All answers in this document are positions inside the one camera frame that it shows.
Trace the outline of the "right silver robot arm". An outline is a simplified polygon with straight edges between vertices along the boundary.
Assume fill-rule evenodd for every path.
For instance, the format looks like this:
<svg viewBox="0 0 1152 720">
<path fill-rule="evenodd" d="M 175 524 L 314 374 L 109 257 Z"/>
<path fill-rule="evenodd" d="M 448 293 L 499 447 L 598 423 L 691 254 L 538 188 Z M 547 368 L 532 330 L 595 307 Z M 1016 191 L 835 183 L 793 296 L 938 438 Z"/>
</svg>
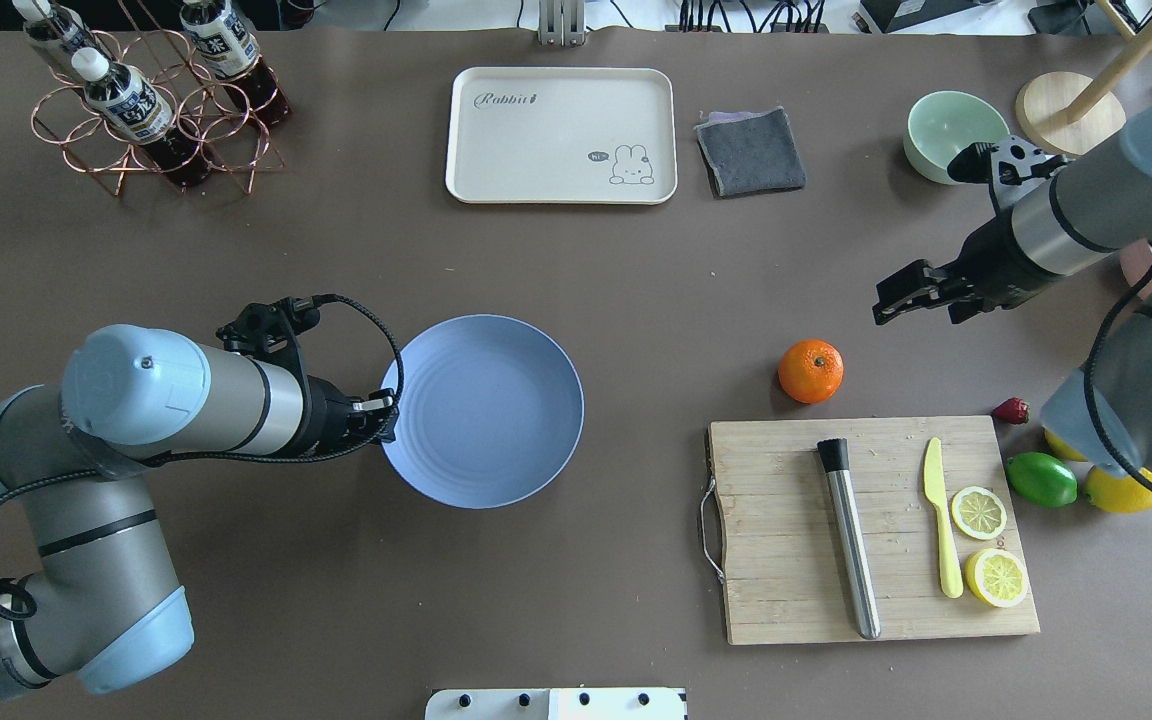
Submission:
<svg viewBox="0 0 1152 720">
<path fill-rule="evenodd" d="M 990 188 L 995 215 L 954 260 L 915 260 L 876 287 L 877 324 L 920 306 L 952 323 L 1020 306 L 1134 247 L 1152 250 L 1152 106 L 1079 158 L 1011 135 L 952 156 L 948 177 Z M 1152 260 L 1102 319 L 1087 361 L 1043 406 L 1043 425 L 1094 465 L 1152 471 Z"/>
</svg>

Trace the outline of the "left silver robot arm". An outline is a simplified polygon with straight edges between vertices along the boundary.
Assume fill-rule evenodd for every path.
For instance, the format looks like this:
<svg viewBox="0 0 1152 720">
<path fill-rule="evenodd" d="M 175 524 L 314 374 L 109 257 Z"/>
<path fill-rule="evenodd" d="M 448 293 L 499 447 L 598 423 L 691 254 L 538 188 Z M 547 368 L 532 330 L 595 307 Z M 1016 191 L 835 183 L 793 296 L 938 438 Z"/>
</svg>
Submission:
<svg viewBox="0 0 1152 720">
<path fill-rule="evenodd" d="M 0 702 L 74 674 L 109 694 L 195 642 L 152 469 L 194 458 L 316 462 L 388 442 L 402 384 L 342 395 L 276 354 L 109 325 L 58 386 L 0 402 Z"/>
</svg>

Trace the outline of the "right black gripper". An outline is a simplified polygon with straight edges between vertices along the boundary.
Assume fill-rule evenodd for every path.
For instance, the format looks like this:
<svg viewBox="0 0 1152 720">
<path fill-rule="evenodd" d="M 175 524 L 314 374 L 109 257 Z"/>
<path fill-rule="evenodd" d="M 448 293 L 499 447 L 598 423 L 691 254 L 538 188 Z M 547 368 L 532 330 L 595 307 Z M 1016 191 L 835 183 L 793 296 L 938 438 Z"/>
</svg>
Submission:
<svg viewBox="0 0 1152 720">
<path fill-rule="evenodd" d="M 1039 291 L 1039 268 L 1021 251 L 1010 214 L 996 215 L 970 233 L 945 270 L 954 278 L 948 291 L 948 316 L 954 324 L 998 306 L 1018 306 Z M 915 310 L 943 306 L 945 270 L 915 260 L 882 279 L 876 286 L 874 323 L 884 325 Z"/>
</svg>

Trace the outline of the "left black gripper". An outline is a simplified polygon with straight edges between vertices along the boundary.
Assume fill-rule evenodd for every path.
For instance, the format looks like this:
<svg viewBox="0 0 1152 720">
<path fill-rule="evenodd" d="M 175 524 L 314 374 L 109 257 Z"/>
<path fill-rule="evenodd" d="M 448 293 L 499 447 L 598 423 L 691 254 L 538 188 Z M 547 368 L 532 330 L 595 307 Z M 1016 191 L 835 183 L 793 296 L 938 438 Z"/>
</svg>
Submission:
<svg viewBox="0 0 1152 720">
<path fill-rule="evenodd" d="M 346 396 L 332 382 L 308 378 L 308 424 L 298 441 L 301 457 L 321 456 L 361 445 L 396 439 L 397 391 L 379 389 L 367 397 Z"/>
</svg>

